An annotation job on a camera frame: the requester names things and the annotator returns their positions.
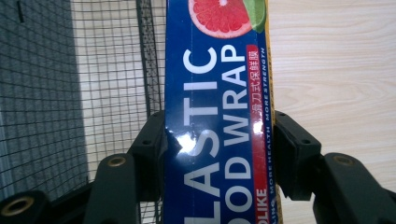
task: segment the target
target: metal bolt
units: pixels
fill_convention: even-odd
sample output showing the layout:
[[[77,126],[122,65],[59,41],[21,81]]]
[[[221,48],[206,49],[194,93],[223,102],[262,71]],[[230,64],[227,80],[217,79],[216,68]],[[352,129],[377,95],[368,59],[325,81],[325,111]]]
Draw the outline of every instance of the metal bolt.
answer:
[[[23,196],[8,203],[2,210],[1,215],[4,217],[13,217],[26,211],[32,206],[35,199],[30,196]]]
[[[107,165],[111,166],[111,167],[116,167],[116,166],[123,165],[125,162],[126,162],[125,158],[118,156],[118,157],[114,157],[111,160],[109,160],[107,162]]]

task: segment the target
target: gray wall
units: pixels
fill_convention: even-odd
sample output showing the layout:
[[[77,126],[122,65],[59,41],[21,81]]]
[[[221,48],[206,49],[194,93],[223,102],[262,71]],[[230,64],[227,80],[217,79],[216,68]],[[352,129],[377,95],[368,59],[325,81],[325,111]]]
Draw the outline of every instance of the gray wall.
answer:
[[[0,200],[85,185],[87,158],[70,3],[0,1]]]

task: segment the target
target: black wire mesh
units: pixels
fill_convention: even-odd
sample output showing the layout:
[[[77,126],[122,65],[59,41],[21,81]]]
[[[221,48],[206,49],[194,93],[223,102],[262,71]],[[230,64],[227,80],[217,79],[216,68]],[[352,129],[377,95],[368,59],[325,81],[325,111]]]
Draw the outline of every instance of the black wire mesh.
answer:
[[[54,200],[126,152],[163,108],[165,4],[0,2],[0,200],[30,189]]]

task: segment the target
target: screw hole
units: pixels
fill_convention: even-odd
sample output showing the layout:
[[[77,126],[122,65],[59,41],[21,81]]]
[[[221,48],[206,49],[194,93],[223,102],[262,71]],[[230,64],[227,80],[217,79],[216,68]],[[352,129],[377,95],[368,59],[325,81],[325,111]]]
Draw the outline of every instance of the screw hole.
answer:
[[[116,167],[121,166],[126,162],[125,158],[123,157],[114,157],[107,162],[108,166]]]
[[[311,144],[311,141],[309,141],[308,139],[303,139],[301,142],[306,145]]]
[[[101,222],[101,224],[118,224],[119,222],[115,218],[107,218]]]
[[[24,196],[7,204],[2,210],[1,215],[4,217],[12,217],[20,214],[30,208],[35,201],[34,198]]]
[[[333,159],[343,165],[346,166],[352,166],[355,162],[351,160],[350,158],[344,157],[344,156],[334,156]]]

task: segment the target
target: grapefruit image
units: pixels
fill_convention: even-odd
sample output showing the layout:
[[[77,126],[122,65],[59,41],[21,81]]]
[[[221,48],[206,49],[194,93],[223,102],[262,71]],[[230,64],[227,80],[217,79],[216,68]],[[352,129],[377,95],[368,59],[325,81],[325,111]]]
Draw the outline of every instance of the grapefruit image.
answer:
[[[243,0],[189,0],[189,12],[200,31],[216,38],[238,37],[252,29]]]

